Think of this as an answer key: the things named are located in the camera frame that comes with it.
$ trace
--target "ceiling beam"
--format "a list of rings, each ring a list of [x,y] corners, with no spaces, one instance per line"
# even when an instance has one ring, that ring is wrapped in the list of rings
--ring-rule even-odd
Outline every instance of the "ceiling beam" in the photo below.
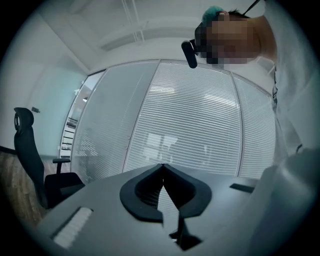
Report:
[[[120,30],[116,30],[105,35],[98,41],[96,46],[104,50],[111,50],[123,44],[133,43],[133,33],[140,31],[145,35],[145,39],[153,38],[194,38],[195,28],[200,21],[197,18],[189,17],[162,17],[141,21],[128,25]]]

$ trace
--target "white shirt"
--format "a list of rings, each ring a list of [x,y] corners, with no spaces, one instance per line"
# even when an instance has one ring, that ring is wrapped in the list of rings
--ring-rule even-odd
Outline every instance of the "white shirt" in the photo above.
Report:
[[[302,148],[320,147],[320,66],[302,29],[286,10],[269,0],[264,16],[277,47],[273,162],[278,164]]]

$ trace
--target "white blinds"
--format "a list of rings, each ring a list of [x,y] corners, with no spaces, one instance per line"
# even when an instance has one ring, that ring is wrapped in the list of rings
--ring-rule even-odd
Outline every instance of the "white blinds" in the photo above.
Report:
[[[123,171],[130,138],[157,61],[109,68],[76,129],[71,168],[92,182]]]
[[[275,115],[271,98],[254,86],[234,79],[243,118],[243,152],[240,177],[259,179],[272,165],[275,151]]]
[[[154,163],[235,175],[241,115],[229,75],[161,63],[145,98],[125,171]]]

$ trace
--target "teal hair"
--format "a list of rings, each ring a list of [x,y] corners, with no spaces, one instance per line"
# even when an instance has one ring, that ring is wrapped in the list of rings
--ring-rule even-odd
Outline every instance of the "teal hair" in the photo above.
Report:
[[[202,16],[202,22],[206,23],[206,22],[210,22],[213,20],[213,18],[215,16],[217,16],[217,12],[221,12],[224,11],[224,9],[222,9],[219,6],[211,6],[208,10],[205,11],[205,13]]]

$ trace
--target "black office chair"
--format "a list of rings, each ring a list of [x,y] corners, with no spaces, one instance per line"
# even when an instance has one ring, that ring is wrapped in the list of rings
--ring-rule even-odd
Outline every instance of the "black office chair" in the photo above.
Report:
[[[62,163],[70,162],[68,158],[53,159],[52,162],[57,164],[56,174],[47,175],[44,181],[45,167],[37,151],[32,128],[34,115],[24,107],[16,107],[14,111],[14,148],[17,157],[34,183],[40,204],[46,209],[53,208],[85,185],[76,173],[61,173]]]

